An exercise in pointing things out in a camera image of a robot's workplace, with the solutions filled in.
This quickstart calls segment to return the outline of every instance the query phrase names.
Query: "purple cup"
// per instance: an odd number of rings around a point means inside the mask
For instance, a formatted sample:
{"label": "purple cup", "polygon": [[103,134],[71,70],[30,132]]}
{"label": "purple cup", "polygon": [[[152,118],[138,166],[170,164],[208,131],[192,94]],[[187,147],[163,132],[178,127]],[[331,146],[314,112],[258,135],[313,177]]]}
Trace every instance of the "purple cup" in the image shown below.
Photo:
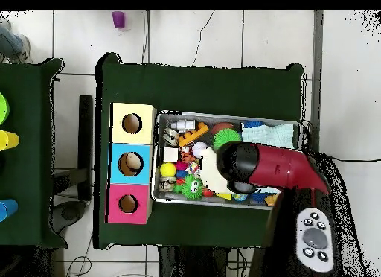
{"label": "purple cup", "polygon": [[124,28],[126,19],[124,17],[123,12],[120,12],[120,11],[112,12],[112,19],[114,20],[115,28]]}

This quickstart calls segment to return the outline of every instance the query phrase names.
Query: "orange toy block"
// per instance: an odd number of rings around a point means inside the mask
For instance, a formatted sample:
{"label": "orange toy block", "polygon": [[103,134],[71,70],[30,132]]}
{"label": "orange toy block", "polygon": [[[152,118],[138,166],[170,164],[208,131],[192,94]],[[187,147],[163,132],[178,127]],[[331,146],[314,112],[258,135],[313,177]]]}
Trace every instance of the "orange toy block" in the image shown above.
{"label": "orange toy block", "polygon": [[209,127],[205,125],[204,123],[200,122],[199,129],[197,131],[191,130],[190,132],[186,132],[184,136],[179,137],[179,146],[184,147],[185,145],[189,144],[193,140],[196,140],[197,138],[201,137],[208,130],[209,130]]}

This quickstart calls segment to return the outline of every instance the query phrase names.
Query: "white remote control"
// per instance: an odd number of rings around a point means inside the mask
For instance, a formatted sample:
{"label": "white remote control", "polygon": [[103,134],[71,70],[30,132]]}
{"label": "white remote control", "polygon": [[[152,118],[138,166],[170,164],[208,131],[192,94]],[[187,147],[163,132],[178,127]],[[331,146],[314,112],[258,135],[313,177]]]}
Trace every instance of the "white remote control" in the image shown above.
{"label": "white remote control", "polygon": [[296,219],[296,255],[301,263],[319,273],[333,269],[330,222],[323,211],[306,208]]}

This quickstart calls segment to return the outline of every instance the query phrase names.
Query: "green table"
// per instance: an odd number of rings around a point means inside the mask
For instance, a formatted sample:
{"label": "green table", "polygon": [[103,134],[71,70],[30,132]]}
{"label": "green table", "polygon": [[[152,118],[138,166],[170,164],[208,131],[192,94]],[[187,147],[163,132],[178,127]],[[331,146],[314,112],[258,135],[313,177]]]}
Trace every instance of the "green table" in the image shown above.
{"label": "green table", "polygon": [[64,247],[49,225],[52,177],[51,85],[62,60],[39,65],[0,63],[0,92],[10,114],[0,129],[17,133],[17,147],[0,152],[0,200],[13,198],[19,210],[0,223],[0,244]]}
{"label": "green table", "polygon": [[169,109],[220,115],[298,121],[304,70],[180,68],[155,64],[120,64],[105,54],[96,67],[95,218],[96,248],[164,244],[260,246],[269,211],[185,204],[153,203],[147,225],[104,223],[109,105],[151,104]]}

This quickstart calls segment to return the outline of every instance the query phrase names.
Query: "metal tray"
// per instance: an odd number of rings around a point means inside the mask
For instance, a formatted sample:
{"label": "metal tray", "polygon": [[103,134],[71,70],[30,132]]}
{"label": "metal tray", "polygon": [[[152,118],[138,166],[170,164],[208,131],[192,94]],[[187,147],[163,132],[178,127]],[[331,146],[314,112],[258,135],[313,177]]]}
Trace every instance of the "metal tray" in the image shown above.
{"label": "metal tray", "polygon": [[[159,190],[159,178],[160,178],[160,166],[163,163],[163,152],[165,147],[170,147],[162,138],[164,129],[170,127],[170,123],[179,120],[196,120],[196,122],[204,122],[208,125],[209,130],[218,123],[228,122],[233,124],[234,129],[240,132],[240,123],[244,121],[262,121],[267,126],[277,126],[280,124],[293,124],[294,125],[294,137],[293,144],[295,148],[301,148],[302,134],[299,132],[300,124],[296,121],[279,121],[273,119],[263,118],[248,118],[239,116],[225,116],[225,115],[212,115],[202,114],[194,112],[173,112],[173,111],[161,111],[156,116],[156,130],[155,140],[153,148],[153,177],[151,181],[151,196],[159,203],[184,203],[193,205],[204,206],[220,206],[220,207],[235,207],[235,208],[258,208],[271,210],[272,207],[263,203],[257,203],[254,200],[246,199],[243,202],[237,202],[233,199],[225,200],[222,197],[202,197],[200,200],[188,200],[183,194],[174,192],[161,192]],[[197,141],[205,142],[208,145],[213,144],[213,135],[208,132],[205,135],[199,137]]]}

